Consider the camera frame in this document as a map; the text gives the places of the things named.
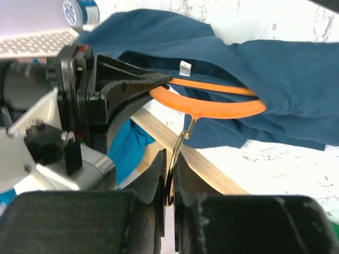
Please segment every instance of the gold hook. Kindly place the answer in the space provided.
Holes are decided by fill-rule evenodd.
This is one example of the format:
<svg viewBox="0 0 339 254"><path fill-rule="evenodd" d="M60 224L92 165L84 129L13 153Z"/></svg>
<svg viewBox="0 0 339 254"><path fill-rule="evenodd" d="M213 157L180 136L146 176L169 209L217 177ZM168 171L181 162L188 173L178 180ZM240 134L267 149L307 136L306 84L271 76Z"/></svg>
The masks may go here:
<svg viewBox="0 0 339 254"><path fill-rule="evenodd" d="M171 206L173 204L173 201L174 201L173 171L174 171L174 167L176 165L176 161L177 161L179 153L180 153L181 145L182 145L184 139L188 139L190 137L196 121L197 120L195 118L192 118L188 130L183 130L180 133L180 135L178 136L178 139L176 141L176 144L174 146L172 157L171 157L171 162L169 163L169 169L168 169L168 173L167 173L166 184L165 184L165 204L166 204L166 206Z"/></svg>

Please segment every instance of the black cylinder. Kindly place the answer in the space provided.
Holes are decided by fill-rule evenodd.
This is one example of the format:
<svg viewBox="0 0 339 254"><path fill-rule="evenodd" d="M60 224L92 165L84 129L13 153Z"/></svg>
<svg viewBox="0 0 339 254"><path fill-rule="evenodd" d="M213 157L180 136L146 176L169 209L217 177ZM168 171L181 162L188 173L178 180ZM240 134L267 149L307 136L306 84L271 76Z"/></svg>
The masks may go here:
<svg viewBox="0 0 339 254"><path fill-rule="evenodd" d="M12 111L27 111L53 89L46 72L41 63L0 62L1 103Z"/></svg>

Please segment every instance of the green object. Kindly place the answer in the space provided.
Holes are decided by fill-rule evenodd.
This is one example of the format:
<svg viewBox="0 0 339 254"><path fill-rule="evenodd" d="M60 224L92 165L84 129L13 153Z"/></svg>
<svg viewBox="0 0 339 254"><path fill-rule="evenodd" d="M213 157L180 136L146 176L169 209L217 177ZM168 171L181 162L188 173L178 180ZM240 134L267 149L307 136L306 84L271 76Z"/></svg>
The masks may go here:
<svg viewBox="0 0 339 254"><path fill-rule="evenodd" d="M338 224L335 224L335 223L332 222L332 221L331 221L331 224L332 224L332 226L333 226L333 228L334 228L334 232L335 232L335 234L337 235L337 238L338 238L338 240L339 240L339 225L338 225Z"/></svg>

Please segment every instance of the white marble surface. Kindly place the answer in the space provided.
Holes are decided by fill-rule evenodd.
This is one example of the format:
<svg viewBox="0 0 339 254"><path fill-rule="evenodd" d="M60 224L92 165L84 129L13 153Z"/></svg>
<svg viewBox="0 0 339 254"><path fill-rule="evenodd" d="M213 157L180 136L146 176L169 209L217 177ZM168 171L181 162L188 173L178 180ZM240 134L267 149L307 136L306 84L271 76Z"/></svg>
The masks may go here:
<svg viewBox="0 0 339 254"><path fill-rule="evenodd" d="M211 24L226 43L256 39L339 41L339 15L307 0L97 0L112 12L153 8ZM152 102L147 108L179 133L183 115ZM241 149L199 150L252 194L304 194L318 200L339 222L339 148L315 151L284 144L248 141Z"/></svg>

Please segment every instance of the navy blue shirt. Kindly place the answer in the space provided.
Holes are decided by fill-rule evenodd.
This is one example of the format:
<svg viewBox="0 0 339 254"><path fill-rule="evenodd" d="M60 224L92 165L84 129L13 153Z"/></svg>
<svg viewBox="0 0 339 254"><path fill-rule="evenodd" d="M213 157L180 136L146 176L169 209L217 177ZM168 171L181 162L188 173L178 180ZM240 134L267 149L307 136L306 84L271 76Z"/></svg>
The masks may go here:
<svg viewBox="0 0 339 254"><path fill-rule="evenodd" d="M267 110L234 120L199 119L185 143L194 148L240 148L248 139L323 150L339 145L339 43L248 41L226 45L208 24L172 12L113 14L78 42L94 53L169 72L173 77L247 87ZM192 65L179 76L180 61ZM182 95L208 101L247 98L173 85ZM185 117L185 127L190 117Z"/></svg>

